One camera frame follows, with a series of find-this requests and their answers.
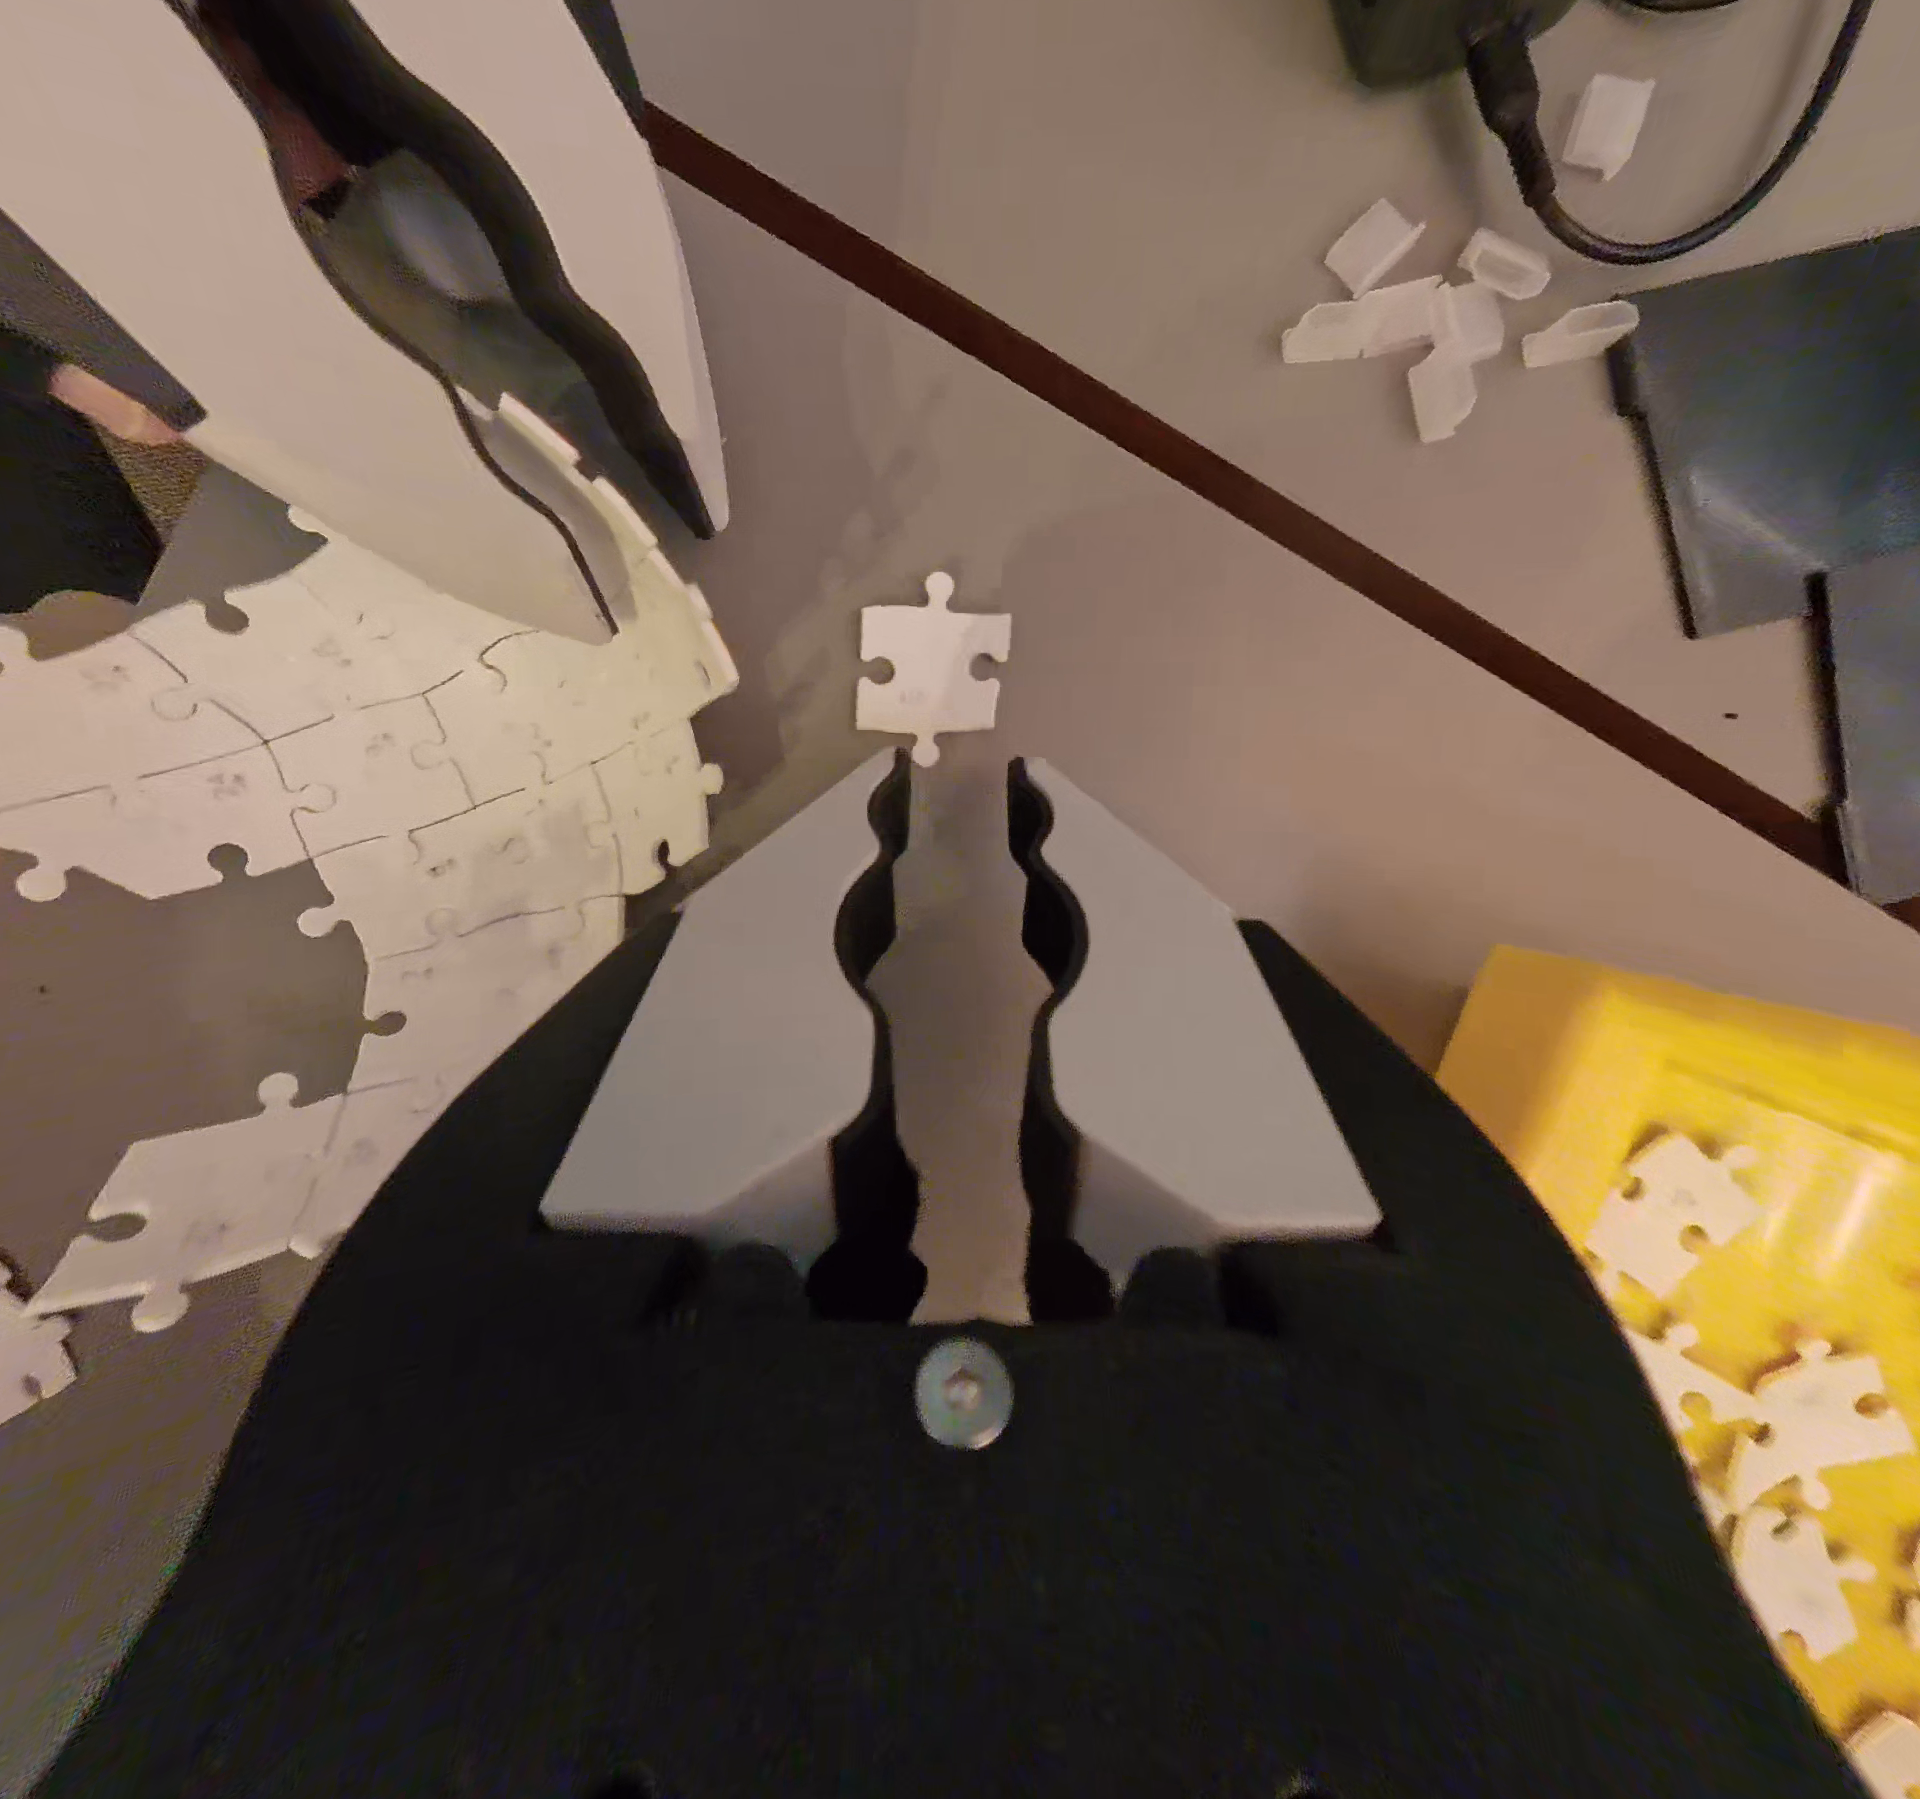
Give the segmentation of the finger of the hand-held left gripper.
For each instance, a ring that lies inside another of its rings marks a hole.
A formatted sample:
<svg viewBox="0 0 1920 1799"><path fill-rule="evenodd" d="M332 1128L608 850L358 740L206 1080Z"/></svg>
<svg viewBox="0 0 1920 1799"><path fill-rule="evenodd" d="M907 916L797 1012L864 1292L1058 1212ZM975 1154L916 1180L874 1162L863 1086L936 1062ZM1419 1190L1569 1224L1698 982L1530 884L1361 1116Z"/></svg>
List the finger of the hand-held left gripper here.
<svg viewBox="0 0 1920 1799"><path fill-rule="evenodd" d="M708 349L643 107L568 0L271 0L358 119L483 237L660 502L731 522Z"/></svg>
<svg viewBox="0 0 1920 1799"><path fill-rule="evenodd" d="M201 409L192 445L449 598L614 632L560 518L325 275L185 3L2 0L2 51L4 217Z"/></svg>

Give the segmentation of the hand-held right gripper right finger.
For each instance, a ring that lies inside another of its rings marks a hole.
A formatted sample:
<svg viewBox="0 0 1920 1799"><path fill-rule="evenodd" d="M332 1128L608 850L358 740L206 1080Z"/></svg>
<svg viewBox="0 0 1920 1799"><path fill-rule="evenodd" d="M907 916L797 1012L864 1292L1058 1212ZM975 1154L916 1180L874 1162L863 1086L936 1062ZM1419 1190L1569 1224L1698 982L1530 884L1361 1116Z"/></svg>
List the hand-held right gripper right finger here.
<svg viewBox="0 0 1920 1799"><path fill-rule="evenodd" d="M1377 1236L1235 912L1052 762L1010 762L1007 828L1047 980L1021 1106L1030 1320L1112 1316L1162 1252Z"/></svg>

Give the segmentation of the scattered white puzzle pieces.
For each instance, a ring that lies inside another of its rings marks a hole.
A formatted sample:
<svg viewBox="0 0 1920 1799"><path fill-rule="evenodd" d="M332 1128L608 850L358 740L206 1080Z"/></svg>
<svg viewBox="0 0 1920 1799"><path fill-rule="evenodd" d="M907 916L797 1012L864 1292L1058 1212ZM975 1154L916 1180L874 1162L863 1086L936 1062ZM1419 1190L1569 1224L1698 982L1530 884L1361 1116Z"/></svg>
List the scattered white puzzle pieces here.
<svg viewBox="0 0 1920 1799"><path fill-rule="evenodd" d="M17 1288L13 1262L2 1260L2 1412L4 1426L75 1384L79 1370L68 1350L73 1322L36 1314Z"/></svg>

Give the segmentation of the pile of white puzzle pieces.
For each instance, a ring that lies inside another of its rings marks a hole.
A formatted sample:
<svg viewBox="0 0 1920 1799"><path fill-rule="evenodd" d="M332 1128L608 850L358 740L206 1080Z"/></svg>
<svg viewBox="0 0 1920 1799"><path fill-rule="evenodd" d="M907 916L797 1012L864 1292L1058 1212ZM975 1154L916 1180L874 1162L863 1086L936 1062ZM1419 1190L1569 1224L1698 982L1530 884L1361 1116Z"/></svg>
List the pile of white puzzle pieces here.
<svg viewBox="0 0 1920 1799"><path fill-rule="evenodd" d="M1579 1248L1775 1656L1917 1796L1917 1158L1652 1126Z"/></svg>

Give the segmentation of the person's left hand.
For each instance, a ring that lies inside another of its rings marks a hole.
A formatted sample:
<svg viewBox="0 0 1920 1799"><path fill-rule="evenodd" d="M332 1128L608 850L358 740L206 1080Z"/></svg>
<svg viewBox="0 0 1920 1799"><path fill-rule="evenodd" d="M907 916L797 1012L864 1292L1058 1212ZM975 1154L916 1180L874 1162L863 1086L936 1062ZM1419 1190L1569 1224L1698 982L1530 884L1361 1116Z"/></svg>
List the person's left hand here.
<svg viewBox="0 0 1920 1799"><path fill-rule="evenodd" d="M171 449L185 443L182 433L91 373L58 367L48 375L47 393L116 443L135 449Z"/></svg>

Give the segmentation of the dark grey flat pouch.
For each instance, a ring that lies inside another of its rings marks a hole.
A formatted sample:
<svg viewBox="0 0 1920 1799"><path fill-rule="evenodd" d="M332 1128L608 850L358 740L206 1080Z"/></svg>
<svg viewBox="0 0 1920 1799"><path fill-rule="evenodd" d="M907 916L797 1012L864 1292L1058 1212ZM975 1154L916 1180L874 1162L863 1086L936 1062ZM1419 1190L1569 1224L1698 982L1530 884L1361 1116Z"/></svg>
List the dark grey flat pouch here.
<svg viewBox="0 0 1920 1799"><path fill-rule="evenodd" d="M1919 542L1919 231L1627 297L1604 359L1684 632L1805 618Z"/></svg>

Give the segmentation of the cluster of translucent plastic caps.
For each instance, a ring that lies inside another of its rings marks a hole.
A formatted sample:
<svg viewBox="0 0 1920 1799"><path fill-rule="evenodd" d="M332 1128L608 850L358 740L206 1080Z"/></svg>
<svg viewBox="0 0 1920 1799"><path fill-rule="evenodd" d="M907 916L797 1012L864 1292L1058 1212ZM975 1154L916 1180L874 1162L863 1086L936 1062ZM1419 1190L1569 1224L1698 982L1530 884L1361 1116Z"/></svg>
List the cluster of translucent plastic caps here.
<svg viewBox="0 0 1920 1799"><path fill-rule="evenodd" d="M1575 173L1615 181L1634 157L1658 83L1594 77L1575 109L1560 161ZM1325 257L1344 299L1312 307L1284 329L1288 367L1357 365L1412 355L1406 395L1416 439L1454 439L1477 411L1477 373L1507 347L1505 309L1540 299L1553 281L1544 255L1477 229L1447 277L1394 279L1419 249L1424 225L1390 203L1372 205ZM1575 309L1521 343L1527 371L1599 361L1641 325L1637 307L1606 301Z"/></svg>

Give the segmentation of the white puzzle piece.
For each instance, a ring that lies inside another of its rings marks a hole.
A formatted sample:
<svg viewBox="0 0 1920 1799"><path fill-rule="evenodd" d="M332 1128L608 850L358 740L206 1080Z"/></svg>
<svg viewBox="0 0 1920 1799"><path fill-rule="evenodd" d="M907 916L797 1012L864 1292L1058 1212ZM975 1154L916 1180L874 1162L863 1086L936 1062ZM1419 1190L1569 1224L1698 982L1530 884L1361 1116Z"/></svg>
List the white puzzle piece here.
<svg viewBox="0 0 1920 1799"><path fill-rule="evenodd" d="M944 736L994 730L1001 680L976 666L1012 654L1012 616L955 612L955 592L955 578L934 570L923 604L861 612L859 658L884 664L886 676L859 678L854 728L904 742L921 768L940 762Z"/></svg>

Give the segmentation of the yellow plastic tray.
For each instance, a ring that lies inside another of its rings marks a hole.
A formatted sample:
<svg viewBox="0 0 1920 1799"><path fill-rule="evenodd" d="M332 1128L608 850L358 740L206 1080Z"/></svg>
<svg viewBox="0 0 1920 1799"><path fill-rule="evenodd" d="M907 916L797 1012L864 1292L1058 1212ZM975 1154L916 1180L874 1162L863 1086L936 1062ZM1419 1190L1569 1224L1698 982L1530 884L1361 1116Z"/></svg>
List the yellow plastic tray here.
<svg viewBox="0 0 1920 1799"><path fill-rule="evenodd" d="M1499 948L1467 998L1438 1082L1581 1258L1581 1236L1652 1126L1709 1140L1745 1140L1759 1126L1775 1140L1794 1116L1823 1134L1912 1154L1919 1428L1917 1034Z"/></svg>

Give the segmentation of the partly built white puzzle ball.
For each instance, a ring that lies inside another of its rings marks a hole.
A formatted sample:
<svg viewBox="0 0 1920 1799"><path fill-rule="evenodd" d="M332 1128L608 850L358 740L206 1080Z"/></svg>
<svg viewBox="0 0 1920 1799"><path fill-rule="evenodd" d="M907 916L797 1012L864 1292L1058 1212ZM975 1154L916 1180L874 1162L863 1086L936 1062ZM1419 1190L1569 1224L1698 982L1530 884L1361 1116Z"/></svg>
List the partly built white puzzle ball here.
<svg viewBox="0 0 1920 1799"><path fill-rule="evenodd" d="M367 1016L397 1016L343 1092L271 1074L234 1122L133 1142L24 1324L131 1304L135 1332L195 1284L346 1236L397 1164L529 1024L613 952L620 902L708 846L723 786L694 718L739 670L702 592L636 508L514 397L475 419L493 461L613 546L603 644L514 626L320 520L318 550L237 600L182 602L38 658L4 624L4 852L24 900L89 874L141 898L310 866L298 930L350 930Z"/></svg>

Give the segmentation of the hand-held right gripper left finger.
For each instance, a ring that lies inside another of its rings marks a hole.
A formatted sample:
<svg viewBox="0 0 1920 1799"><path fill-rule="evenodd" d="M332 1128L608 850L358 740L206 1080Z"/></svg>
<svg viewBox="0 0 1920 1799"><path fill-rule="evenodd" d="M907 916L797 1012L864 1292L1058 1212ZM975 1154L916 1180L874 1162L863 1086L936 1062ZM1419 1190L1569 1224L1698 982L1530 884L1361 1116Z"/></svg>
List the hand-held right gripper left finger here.
<svg viewBox="0 0 1920 1799"><path fill-rule="evenodd" d="M758 1246L824 1318L913 1318L921 1178L872 994L913 772L869 758L681 906L545 1192L550 1228Z"/></svg>

